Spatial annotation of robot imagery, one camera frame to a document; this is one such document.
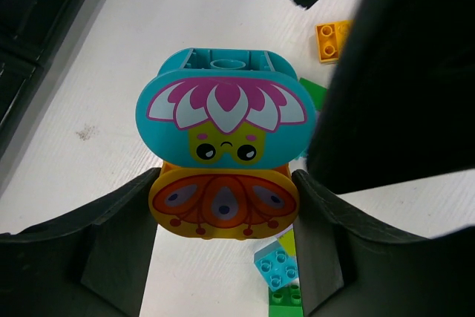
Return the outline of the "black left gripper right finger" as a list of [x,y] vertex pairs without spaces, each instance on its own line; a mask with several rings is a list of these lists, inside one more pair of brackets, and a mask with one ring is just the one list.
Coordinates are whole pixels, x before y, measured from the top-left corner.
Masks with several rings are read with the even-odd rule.
[[294,222],[306,316],[472,316],[474,228],[423,238],[334,195],[305,171]]

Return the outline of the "orange butterfly lego block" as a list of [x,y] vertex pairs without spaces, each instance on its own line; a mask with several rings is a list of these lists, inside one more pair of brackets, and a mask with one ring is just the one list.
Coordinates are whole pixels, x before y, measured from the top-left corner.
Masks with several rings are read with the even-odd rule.
[[148,194],[154,219],[185,238],[262,239],[284,231],[300,198],[287,165],[191,169],[164,163]]

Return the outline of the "green small lego brick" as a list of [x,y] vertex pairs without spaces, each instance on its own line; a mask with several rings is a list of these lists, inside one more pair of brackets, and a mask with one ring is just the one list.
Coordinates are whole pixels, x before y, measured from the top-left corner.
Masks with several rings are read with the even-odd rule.
[[301,290],[289,284],[276,291],[268,289],[268,317],[303,317]]

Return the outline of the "orange lego plate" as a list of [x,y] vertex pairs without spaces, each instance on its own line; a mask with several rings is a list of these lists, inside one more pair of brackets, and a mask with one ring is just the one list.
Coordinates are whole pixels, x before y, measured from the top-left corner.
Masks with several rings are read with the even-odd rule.
[[320,63],[336,62],[350,32],[352,21],[344,20],[315,26],[318,58]]

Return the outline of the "lilac and lime lego stack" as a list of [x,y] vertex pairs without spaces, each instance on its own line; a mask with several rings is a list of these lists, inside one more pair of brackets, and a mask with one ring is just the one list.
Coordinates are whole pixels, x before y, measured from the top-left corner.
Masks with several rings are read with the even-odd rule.
[[292,257],[296,256],[295,235],[294,235],[293,225],[291,225],[284,231],[278,233],[275,237],[277,241],[279,242],[279,244],[284,248],[284,250],[289,256],[292,256]]

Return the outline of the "black divided bin row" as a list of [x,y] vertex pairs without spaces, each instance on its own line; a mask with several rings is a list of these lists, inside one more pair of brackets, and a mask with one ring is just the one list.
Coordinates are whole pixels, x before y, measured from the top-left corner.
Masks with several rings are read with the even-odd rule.
[[84,0],[1,0],[1,149],[5,150]]

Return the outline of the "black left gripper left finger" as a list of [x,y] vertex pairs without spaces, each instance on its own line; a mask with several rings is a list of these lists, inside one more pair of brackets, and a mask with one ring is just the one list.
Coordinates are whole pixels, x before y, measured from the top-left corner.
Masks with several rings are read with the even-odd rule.
[[159,173],[1,234],[1,315],[138,316],[157,232],[148,193]]

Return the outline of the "teal small lego brick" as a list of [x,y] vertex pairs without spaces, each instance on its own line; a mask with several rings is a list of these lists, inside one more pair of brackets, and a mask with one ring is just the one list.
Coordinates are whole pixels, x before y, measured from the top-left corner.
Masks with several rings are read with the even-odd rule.
[[298,265],[278,241],[254,254],[254,264],[271,291],[277,291],[298,278]]

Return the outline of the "teal lilac green lego stack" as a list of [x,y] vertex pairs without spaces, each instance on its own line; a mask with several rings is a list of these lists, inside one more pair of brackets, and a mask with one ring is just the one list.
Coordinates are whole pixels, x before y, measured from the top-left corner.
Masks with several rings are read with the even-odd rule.
[[316,111],[321,111],[324,105],[327,89],[303,77],[299,79],[299,82],[311,96]]

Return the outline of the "teal flower lego block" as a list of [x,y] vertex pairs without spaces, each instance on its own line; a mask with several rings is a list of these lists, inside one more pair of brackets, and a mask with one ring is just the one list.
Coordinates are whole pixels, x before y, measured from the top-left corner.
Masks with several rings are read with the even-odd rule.
[[291,64],[272,51],[186,48],[144,87],[135,120],[167,163],[273,169],[308,148],[318,111]]

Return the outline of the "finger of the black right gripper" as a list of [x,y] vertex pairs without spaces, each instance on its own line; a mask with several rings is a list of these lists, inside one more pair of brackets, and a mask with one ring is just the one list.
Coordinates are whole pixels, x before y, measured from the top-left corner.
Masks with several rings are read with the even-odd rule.
[[474,0],[361,0],[300,189],[336,194],[474,167]]

